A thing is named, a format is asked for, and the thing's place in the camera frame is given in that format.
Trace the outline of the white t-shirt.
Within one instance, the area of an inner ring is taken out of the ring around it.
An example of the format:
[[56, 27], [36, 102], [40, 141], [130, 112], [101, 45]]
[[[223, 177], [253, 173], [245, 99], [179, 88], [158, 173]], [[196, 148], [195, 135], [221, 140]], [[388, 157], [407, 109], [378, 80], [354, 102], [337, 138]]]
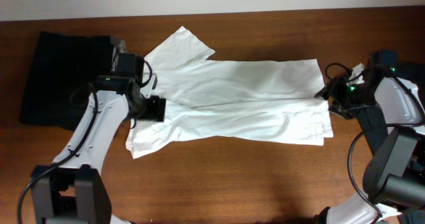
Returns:
[[333, 136], [328, 103], [315, 97], [324, 86], [315, 59], [212, 60], [213, 53], [181, 27], [146, 56], [165, 119], [132, 124], [133, 158], [213, 136], [314, 146]]

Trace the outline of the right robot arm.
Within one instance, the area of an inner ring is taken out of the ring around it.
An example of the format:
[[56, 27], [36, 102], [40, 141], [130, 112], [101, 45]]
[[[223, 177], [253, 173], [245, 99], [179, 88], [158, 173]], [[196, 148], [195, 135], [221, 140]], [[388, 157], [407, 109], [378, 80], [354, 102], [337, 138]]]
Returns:
[[315, 94], [329, 111], [361, 127], [349, 146], [355, 194], [315, 216], [316, 223], [424, 222], [424, 65], [381, 49], [368, 66], [346, 68]]

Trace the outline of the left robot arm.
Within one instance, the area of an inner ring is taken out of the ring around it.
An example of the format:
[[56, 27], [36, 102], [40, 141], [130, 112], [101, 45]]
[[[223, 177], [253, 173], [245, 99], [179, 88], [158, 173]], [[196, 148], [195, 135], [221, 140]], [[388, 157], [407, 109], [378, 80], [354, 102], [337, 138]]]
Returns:
[[101, 178], [114, 135], [125, 120], [163, 122], [166, 100], [141, 56], [120, 54], [111, 71], [89, 83], [88, 105], [65, 148], [49, 166], [36, 166], [22, 195], [32, 195], [37, 223], [122, 223]]

